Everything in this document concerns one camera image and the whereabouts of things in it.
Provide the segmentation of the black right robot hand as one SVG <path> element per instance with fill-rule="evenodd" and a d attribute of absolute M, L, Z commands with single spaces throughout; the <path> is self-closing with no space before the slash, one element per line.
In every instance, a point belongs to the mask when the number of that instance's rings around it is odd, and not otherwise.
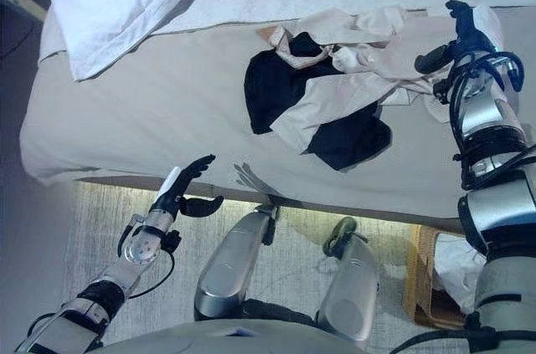
<path fill-rule="evenodd" d="M 415 59 L 414 67 L 420 74 L 431 74 L 470 52 L 488 53 L 503 48 L 503 31 L 498 16 L 487 6 L 449 0 L 445 3 L 456 21 L 456 39 Z"/>

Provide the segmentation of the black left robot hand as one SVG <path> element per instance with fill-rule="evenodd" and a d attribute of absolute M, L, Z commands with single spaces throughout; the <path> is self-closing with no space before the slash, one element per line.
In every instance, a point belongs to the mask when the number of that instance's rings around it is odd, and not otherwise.
<path fill-rule="evenodd" d="M 174 218 L 178 213 L 190 218 L 205 218 L 217 212 L 224 201 L 222 196 L 212 200 L 184 196 L 193 179 L 201 177 L 214 159 L 215 155 L 210 154 L 197 159 L 182 170 L 173 169 L 162 185 L 164 189 L 152 204 L 151 210 L 163 210 Z"/>

